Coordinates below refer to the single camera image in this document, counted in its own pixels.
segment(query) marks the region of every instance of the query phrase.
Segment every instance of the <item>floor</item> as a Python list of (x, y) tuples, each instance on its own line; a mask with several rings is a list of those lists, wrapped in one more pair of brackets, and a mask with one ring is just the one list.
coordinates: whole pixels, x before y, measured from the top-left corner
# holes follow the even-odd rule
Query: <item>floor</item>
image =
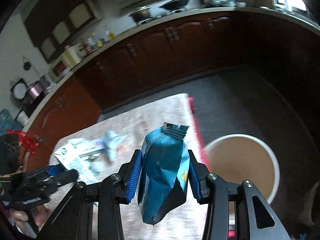
[(178, 93), (194, 98), (206, 144), (223, 135), (243, 133), (270, 146), (280, 166), (280, 186), (271, 207), (289, 234), (303, 233), (296, 221), (304, 194), (320, 178), (320, 155), (295, 111), (254, 69), (232, 68), (189, 81), (121, 106), (103, 119)]

